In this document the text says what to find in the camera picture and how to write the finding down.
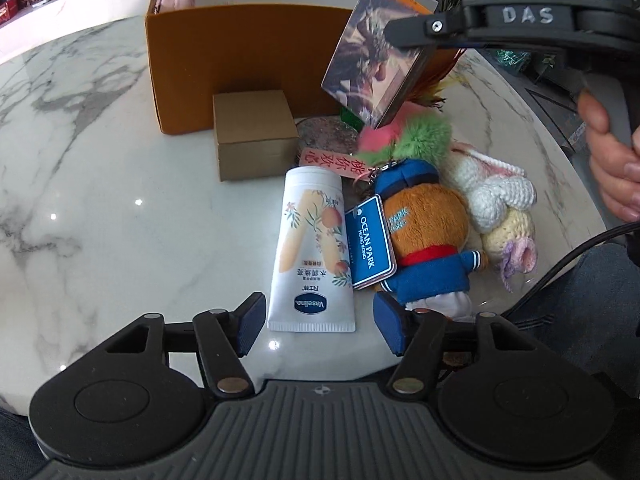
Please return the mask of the person's right hand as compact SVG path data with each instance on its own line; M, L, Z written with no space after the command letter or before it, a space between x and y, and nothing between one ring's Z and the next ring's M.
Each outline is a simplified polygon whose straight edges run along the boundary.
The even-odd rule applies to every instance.
M639 130L632 135L631 148L617 140L608 113L588 90L579 96L578 114L586 124L589 166L605 207L623 222L638 221Z

